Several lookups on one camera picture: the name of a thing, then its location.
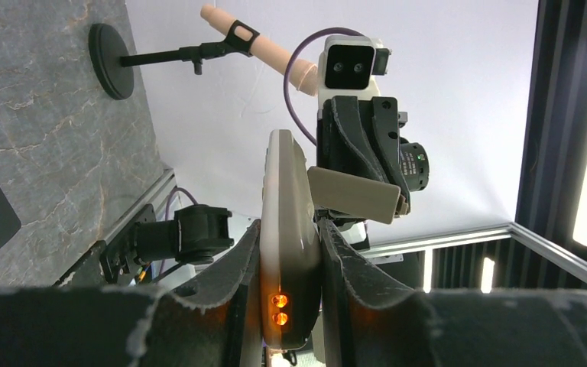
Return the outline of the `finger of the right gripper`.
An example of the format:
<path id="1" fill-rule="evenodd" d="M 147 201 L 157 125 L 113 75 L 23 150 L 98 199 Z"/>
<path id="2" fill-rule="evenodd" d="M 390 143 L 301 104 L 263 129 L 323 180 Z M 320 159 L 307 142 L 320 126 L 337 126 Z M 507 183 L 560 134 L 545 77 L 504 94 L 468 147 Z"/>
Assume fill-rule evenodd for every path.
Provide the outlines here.
<path id="1" fill-rule="evenodd" d="M 323 166 L 332 171 L 388 183 L 368 134 L 372 102 L 355 96 L 332 97 L 323 104 Z"/>
<path id="2" fill-rule="evenodd" d="M 375 96 L 371 99 L 373 107 L 372 128 L 378 149 L 378 158 L 388 181 L 401 185 L 403 175 L 399 163 L 399 125 L 397 100 L 392 97 Z"/>

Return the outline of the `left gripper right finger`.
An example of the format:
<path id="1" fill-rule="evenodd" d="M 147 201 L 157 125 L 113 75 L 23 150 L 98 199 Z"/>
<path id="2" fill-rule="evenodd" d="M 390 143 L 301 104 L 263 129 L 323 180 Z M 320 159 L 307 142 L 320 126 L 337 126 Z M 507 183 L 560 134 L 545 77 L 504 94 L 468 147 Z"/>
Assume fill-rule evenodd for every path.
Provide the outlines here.
<path id="1" fill-rule="evenodd" d="M 443 290 L 396 281 L 319 221 L 329 366 L 587 366 L 587 290 Z M 587 261 L 511 234 L 587 284 Z"/>

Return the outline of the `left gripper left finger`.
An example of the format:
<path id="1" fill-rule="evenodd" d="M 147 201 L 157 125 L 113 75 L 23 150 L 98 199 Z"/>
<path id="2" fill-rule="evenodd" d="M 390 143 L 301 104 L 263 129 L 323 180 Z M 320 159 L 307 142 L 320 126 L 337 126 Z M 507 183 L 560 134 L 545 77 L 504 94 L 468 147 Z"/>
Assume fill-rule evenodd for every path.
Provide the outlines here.
<path id="1" fill-rule="evenodd" d="M 259 366 L 260 226 L 172 291 L 0 288 L 0 366 Z"/>

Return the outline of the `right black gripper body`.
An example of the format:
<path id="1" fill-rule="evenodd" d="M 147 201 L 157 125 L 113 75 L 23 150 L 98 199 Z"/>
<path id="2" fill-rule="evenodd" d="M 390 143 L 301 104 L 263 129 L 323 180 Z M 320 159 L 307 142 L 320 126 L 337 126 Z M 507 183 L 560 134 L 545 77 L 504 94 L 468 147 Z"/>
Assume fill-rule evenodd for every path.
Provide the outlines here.
<path id="1" fill-rule="evenodd" d="M 339 228 L 390 224 L 410 213 L 410 195 L 429 183 L 424 147 L 403 138 L 397 100 L 334 96 L 319 111 L 316 216 Z"/>

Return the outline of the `beige battery cover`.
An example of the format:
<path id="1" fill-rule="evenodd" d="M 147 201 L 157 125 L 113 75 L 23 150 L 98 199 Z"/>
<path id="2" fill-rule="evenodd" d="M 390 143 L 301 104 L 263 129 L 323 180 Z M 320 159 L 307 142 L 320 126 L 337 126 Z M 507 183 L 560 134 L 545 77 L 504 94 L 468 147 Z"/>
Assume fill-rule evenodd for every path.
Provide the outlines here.
<path id="1" fill-rule="evenodd" d="M 310 167 L 307 176 L 315 206 L 340 216 L 390 224 L 410 212 L 396 185 L 321 167 Z"/>

